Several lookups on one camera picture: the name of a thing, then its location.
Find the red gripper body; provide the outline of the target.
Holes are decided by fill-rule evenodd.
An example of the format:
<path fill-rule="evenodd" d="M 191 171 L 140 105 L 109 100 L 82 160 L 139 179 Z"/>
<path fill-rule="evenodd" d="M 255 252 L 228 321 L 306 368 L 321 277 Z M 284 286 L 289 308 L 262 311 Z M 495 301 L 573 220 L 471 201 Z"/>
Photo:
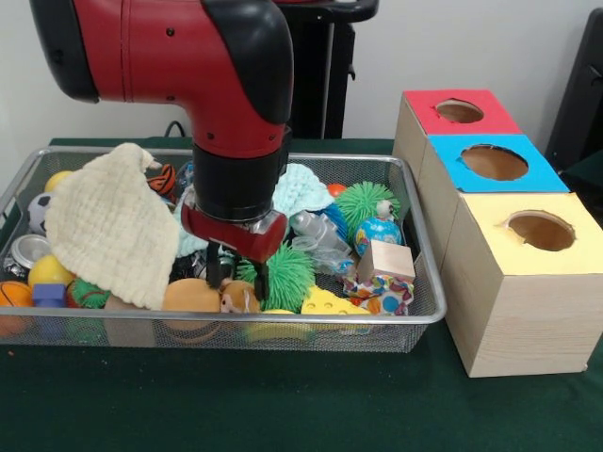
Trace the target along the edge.
<path fill-rule="evenodd" d="M 181 221 L 189 234 L 221 244 L 260 264 L 266 263 L 280 248 L 288 227 L 286 216 L 275 210 L 251 223 L 212 218 L 197 208 L 193 188 L 185 192 Z"/>

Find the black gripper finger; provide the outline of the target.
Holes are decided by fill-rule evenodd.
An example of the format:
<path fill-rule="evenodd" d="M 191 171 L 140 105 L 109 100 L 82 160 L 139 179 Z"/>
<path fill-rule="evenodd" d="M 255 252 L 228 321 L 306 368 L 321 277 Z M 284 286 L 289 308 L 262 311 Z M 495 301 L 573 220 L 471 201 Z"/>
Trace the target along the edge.
<path fill-rule="evenodd" d="M 255 271 L 254 293 L 256 298 L 262 302 L 269 297 L 269 266 L 267 263 L 252 261 Z"/>
<path fill-rule="evenodd" d="M 206 250 L 206 281 L 212 289 L 219 289 L 222 280 L 220 244 L 209 242 Z"/>

